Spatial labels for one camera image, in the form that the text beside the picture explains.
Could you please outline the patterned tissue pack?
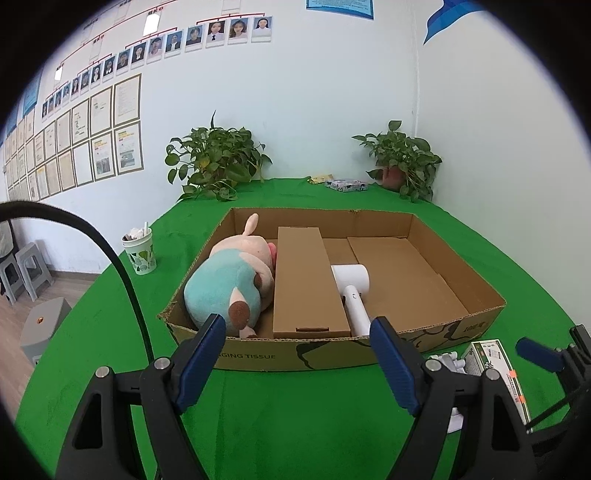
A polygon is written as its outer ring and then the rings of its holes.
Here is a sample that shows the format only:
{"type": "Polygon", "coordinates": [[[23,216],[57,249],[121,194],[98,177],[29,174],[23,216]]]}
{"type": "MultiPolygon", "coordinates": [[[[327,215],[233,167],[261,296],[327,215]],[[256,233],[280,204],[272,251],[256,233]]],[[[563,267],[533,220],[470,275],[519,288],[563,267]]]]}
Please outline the patterned tissue pack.
{"type": "Polygon", "coordinates": [[[369,188],[369,184],[365,181],[344,179],[326,180],[325,186],[327,186],[329,189],[342,193],[367,191],[369,188]]]}

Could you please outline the white hair dryer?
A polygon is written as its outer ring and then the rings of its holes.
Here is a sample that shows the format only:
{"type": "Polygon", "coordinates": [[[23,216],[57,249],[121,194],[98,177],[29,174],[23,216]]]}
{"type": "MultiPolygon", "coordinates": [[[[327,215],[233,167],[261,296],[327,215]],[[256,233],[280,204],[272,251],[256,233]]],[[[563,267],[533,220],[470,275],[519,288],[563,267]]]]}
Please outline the white hair dryer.
{"type": "Polygon", "coordinates": [[[362,264],[332,265],[339,295],[344,300],[346,317],[349,320],[353,336],[370,334],[370,317],[363,305],[363,295],[370,290],[370,276],[362,264]]]}

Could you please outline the right potted green plant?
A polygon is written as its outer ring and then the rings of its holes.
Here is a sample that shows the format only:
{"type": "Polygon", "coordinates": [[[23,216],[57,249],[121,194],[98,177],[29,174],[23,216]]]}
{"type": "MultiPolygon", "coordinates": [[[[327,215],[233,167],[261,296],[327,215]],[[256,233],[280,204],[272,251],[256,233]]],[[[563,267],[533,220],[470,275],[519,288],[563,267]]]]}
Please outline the right potted green plant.
{"type": "Polygon", "coordinates": [[[401,130],[402,126],[401,120],[390,120],[386,131],[358,134],[353,139],[375,161],[375,168],[367,172],[370,179],[411,202],[432,201],[443,159],[426,139],[409,136],[401,130]]]}

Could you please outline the green patterned paper cup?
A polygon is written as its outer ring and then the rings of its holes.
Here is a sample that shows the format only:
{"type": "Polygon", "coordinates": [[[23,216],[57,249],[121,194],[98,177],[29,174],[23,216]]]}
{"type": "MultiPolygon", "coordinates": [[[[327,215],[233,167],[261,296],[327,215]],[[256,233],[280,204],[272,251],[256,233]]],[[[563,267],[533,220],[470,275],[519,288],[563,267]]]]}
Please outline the green patterned paper cup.
{"type": "Polygon", "coordinates": [[[132,228],[124,234],[122,245],[137,275],[146,275],[156,268],[152,231],[147,222],[141,228],[132,228]]]}

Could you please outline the blue notice poster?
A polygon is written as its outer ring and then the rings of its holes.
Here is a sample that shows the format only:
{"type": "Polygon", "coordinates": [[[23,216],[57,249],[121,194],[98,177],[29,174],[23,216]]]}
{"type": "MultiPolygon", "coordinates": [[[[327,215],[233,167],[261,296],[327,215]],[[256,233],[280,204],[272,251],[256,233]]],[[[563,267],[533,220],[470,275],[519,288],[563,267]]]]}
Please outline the blue notice poster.
{"type": "Polygon", "coordinates": [[[307,0],[308,10],[374,19],[373,0],[307,0]]]}

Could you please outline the large open cardboard box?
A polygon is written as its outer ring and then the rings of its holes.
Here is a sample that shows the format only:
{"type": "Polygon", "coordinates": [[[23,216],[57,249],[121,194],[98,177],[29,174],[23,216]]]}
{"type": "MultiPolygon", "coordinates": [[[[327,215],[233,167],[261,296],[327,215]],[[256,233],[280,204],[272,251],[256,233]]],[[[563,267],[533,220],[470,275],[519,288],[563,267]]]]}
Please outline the large open cardboard box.
{"type": "Polygon", "coordinates": [[[273,302],[252,338],[230,335],[217,367],[308,371],[371,365],[367,335],[349,323],[332,268],[362,265],[370,317],[386,317],[420,351],[451,349],[486,332],[502,296],[410,213],[263,208],[256,234],[279,250],[273,302]]]}

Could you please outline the left potted green plant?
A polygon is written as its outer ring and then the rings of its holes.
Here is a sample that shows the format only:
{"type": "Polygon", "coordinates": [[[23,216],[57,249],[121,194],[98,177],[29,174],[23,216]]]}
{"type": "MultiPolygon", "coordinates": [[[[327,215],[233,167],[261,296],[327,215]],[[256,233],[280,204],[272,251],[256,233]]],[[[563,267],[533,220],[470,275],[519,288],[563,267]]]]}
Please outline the left potted green plant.
{"type": "Polygon", "coordinates": [[[180,201],[233,201],[238,197],[238,186],[263,180],[263,168],[272,162],[266,145],[256,141],[252,131],[222,128],[214,122],[172,138],[164,157],[168,183],[180,183],[180,201]]]}

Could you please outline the green white medicine box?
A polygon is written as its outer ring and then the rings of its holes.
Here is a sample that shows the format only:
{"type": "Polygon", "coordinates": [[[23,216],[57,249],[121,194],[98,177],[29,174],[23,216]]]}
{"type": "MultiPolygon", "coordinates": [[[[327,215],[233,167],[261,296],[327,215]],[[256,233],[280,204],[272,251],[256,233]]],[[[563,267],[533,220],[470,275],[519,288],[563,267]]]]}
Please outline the green white medicine box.
{"type": "Polygon", "coordinates": [[[512,396],[524,424],[531,417],[526,398],[519,382],[517,372],[509,356],[498,339],[471,342],[462,355],[467,374],[480,376],[487,369],[497,370],[512,396]]]}

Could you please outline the yellow snack packet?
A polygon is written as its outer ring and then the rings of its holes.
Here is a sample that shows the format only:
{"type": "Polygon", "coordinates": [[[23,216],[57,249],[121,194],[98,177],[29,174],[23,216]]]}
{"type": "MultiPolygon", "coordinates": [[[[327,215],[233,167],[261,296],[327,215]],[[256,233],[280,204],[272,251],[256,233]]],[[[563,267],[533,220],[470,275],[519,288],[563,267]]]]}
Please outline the yellow snack packet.
{"type": "Polygon", "coordinates": [[[334,179],[334,177],[332,176],[332,174],[328,174],[328,175],[308,176],[307,181],[308,181],[308,183],[318,185],[318,184],[325,184],[325,182],[332,182],[333,179],[334,179]]]}

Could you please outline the long brown cardboard box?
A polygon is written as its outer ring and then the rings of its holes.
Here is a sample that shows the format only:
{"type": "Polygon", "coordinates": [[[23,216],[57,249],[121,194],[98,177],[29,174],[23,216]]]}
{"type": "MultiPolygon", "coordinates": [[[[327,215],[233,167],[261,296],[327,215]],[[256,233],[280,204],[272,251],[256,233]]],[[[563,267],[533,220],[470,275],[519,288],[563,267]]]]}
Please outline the long brown cardboard box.
{"type": "Polygon", "coordinates": [[[311,339],[351,334],[321,232],[317,227],[280,227],[273,336],[311,339]]]}

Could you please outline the blue wall decal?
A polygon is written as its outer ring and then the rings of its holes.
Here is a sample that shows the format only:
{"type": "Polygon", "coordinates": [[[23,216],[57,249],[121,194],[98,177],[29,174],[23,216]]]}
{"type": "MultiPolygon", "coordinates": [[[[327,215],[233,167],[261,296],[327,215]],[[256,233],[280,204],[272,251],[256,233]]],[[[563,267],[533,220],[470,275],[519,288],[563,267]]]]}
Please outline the blue wall decal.
{"type": "Polygon", "coordinates": [[[427,32],[424,44],[463,16],[483,10],[484,7],[476,1],[444,0],[443,5],[427,20],[427,32]]]}

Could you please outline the potted green plant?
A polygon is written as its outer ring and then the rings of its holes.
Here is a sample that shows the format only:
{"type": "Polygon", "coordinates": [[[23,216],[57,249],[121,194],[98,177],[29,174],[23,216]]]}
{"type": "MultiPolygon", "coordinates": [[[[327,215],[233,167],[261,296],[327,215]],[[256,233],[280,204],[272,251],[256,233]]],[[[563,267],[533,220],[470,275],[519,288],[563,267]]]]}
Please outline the potted green plant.
{"type": "Polygon", "coordinates": [[[426,139],[409,136],[401,130],[402,126],[401,120],[390,120],[386,131],[358,134],[353,139],[375,161],[375,168],[367,172],[370,179],[411,202],[432,201],[443,159],[426,139]]]}
{"type": "Polygon", "coordinates": [[[233,201],[238,197],[238,186],[263,180],[263,168],[272,162],[266,145],[256,141],[252,131],[222,128],[214,122],[172,138],[164,157],[168,183],[180,183],[180,201],[233,201]]]}

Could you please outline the grey plastic stool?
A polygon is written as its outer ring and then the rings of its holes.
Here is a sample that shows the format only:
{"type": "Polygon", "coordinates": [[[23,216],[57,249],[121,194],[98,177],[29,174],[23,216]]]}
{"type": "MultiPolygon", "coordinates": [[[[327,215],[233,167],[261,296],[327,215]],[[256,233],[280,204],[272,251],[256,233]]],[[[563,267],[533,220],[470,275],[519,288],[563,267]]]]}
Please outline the grey plastic stool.
{"type": "Polygon", "coordinates": [[[63,297],[57,297],[34,306],[23,327],[20,347],[33,366],[36,366],[53,335],[71,311],[63,297]]]}

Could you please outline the pink teal plush pig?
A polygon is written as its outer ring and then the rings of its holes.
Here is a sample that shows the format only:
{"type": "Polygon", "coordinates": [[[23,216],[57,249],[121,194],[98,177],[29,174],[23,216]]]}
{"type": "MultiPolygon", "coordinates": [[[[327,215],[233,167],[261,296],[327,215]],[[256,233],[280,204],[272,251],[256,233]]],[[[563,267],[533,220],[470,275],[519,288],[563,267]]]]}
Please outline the pink teal plush pig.
{"type": "Polygon", "coordinates": [[[260,314],[273,302],[276,244],[256,234],[259,215],[253,213],[242,234],[217,242],[183,289],[186,311],[199,328],[207,318],[221,316],[226,334],[256,337],[260,314]]]}

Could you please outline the white folding phone stand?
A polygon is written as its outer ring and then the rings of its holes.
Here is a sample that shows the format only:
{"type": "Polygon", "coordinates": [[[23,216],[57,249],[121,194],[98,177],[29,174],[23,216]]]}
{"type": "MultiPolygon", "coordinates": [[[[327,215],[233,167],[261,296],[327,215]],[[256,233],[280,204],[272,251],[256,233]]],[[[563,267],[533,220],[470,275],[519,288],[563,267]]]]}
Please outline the white folding phone stand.
{"type": "MultiPolygon", "coordinates": [[[[439,361],[443,366],[452,372],[466,374],[466,361],[459,356],[457,351],[447,352],[441,355],[431,355],[429,359],[439,361]]],[[[459,412],[457,407],[453,407],[447,433],[451,434],[460,431],[463,426],[463,421],[463,415],[459,412]]]]}

